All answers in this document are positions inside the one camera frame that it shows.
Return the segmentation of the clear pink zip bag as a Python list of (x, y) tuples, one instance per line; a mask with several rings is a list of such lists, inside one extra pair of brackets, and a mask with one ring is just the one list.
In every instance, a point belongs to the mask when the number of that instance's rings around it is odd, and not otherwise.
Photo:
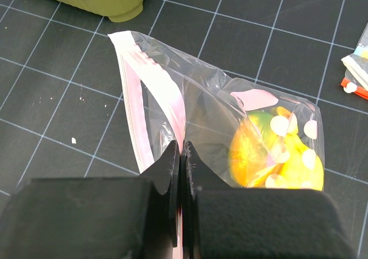
[(191, 142), (201, 160), (233, 187), (228, 153), (249, 112), (284, 107), (298, 119), (299, 137), (315, 150), (324, 168), (320, 109), (309, 100), (232, 78), (221, 69), (135, 31), (109, 35), (121, 76), (131, 143), (145, 171), (171, 141), (179, 150)]

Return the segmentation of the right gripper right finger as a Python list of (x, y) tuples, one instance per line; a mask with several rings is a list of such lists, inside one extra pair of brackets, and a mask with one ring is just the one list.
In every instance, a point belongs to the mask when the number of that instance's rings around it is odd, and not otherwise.
[(355, 258), (331, 198), (314, 190), (233, 188), (186, 142), (184, 258)]

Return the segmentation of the orange yellow mango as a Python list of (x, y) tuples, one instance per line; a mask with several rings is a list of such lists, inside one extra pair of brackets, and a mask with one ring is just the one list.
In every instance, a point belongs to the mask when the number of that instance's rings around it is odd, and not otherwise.
[(241, 187), (264, 185), (276, 163), (269, 151), (278, 136), (270, 128), (273, 115), (265, 111), (249, 112), (239, 124), (228, 153), (231, 178)]

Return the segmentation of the stack of dotted zip bags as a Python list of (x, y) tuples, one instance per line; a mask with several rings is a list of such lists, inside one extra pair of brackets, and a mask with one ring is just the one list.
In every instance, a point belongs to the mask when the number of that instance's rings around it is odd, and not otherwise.
[(354, 93), (367, 100), (367, 25), (354, 52), (341, 61), (346, 71), (340, 85), (346, 93)]

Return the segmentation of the yellow banana bunch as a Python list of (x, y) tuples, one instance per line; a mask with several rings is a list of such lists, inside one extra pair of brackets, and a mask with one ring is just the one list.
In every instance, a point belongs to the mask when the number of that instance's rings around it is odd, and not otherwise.
[(323, 164), (315, 150), (300, 139), (295, 113), (278, 106), (270, 114), (256, 111), (249, 118), (260, 130), (271, 162), (255, 172), (246, 187), (323, 189)]

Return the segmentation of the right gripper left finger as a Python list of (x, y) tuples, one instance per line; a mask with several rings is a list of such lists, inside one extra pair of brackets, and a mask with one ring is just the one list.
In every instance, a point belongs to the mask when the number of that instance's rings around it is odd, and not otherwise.
[(1, 215), (2, 258), (179, 258), (181, 152), (136, 177), (33, 179)]

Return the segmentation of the black grid mat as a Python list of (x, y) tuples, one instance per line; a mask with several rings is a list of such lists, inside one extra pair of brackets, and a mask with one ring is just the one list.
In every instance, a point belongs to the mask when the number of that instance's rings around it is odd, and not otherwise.
[(108, 34), (139, 31), (321, 110), (325, 191), (367, 257), (367, 101), (340, 86), (367, 0), (144, 0), (113, 23), (54, 0), (1, 0), (1, 203), (32, 177), (138, 172)]

